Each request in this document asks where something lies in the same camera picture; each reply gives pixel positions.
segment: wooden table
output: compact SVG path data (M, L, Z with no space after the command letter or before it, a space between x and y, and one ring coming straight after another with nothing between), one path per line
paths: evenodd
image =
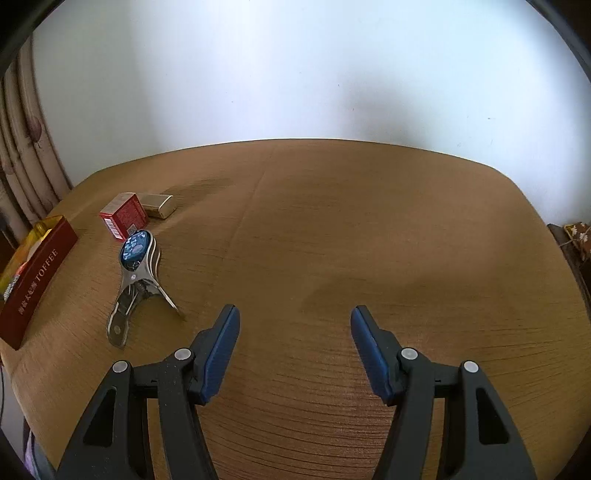
M116 194L165 192L149 229L160 280L125 350L105 338L120 245L98 211ZM412 148L332 140L245 142L95 173L55 209L80 239L23 347L1 345L25 416L58 465L107 369L187 346L225 303L242 331L221 391L199 411L222 479L370 478L392 409L372 395L349 331L356 304L433 361L477 361L508 406L540 480L591 423L591 328L562 253L497 171ZM151 405L152 449L166 478ZM441 402L426 478L434 478Z

